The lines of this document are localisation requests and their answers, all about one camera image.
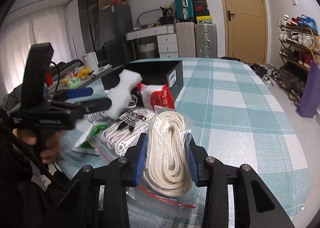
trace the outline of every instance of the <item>teal and white tablecloth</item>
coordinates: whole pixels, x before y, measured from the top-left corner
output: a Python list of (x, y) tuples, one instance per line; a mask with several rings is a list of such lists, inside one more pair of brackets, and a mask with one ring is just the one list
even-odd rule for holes
[[(268, 88), (248, 65), (222, 59), (183, 59), (183, 81), (175, 105), (193, 119), (196, 144), (227, 165), (251, 165), (293, 219), (308, 194), (308, 166), (297, 135)], [(92, 87), (95, 98), (103, 96), (101, 80)], [(59, 166), (69, 178), (85, 164), (106, 164), (99, 156), (71, 151), (88, 124), (81, 120), (77, 129), (62, 137)], [(205, 195), (205, 188), (197, 188), (195, 216), (189, 222), (129, 199), (131, 227), (201, 226)], [(229, 227), (234, 227), (231, 186), (229, 205)]]

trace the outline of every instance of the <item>person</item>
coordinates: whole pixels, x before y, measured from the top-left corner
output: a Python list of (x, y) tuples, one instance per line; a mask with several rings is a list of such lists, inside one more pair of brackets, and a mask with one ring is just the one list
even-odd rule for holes
[[(29, 145), (36, 136), (29, 129), (14, 129), (13, 134)], [(53, 163), (59, 153), (61, 131), (46, 141), (47, 150), (40, 156), (43, 164)], [(31, 181), (32, 168), (28, 158), (0, 132), (0, 223), (2, 227), (38, 227), (51, 203), (41, 187)]]

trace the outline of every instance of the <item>curtain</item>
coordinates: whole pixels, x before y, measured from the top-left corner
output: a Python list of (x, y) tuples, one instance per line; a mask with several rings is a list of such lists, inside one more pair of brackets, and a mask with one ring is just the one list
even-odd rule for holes
[(22, 83), (31, 45), (43, 42), (51, 43), (55, 63), (73, 60), (63, 6), (25, 15), (0, 29), (1, 75), (7, 93)]

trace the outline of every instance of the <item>metal screw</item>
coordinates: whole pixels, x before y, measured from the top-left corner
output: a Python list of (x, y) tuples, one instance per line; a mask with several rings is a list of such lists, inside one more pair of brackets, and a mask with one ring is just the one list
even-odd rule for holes
[(216, 159), (214, 157), (212, 157), (212, 156), (208, 156), (208, 157), (205, 158), (205, 160), (207, 162), (213, 163), (213, 162), (215, 162)]
[(242, 168), (243, 168), (244, 171), (250, 171), (251, 170), (251, 167), (248, 164), (242, 165)]
[(88, 172), (89, 170), (91, 170), (91, 166), (90, 166), (90, 165), (84, 165), (84, 166), (81, 168), (81, 170), (82, 170), (83, 172)]
[(120, 157), (120, 158), (118, 158), (118, 162), (119, 163), (125, 163), (125, 162), (127, 162), (127, 158), (126, 157)]

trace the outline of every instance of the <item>teal suitcase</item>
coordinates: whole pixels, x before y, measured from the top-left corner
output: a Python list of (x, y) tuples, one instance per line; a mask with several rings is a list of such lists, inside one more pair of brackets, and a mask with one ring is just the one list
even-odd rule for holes
[(193, 0), (174, 0), (176, 4), (177, 18), (181, 22), (194, 22)]

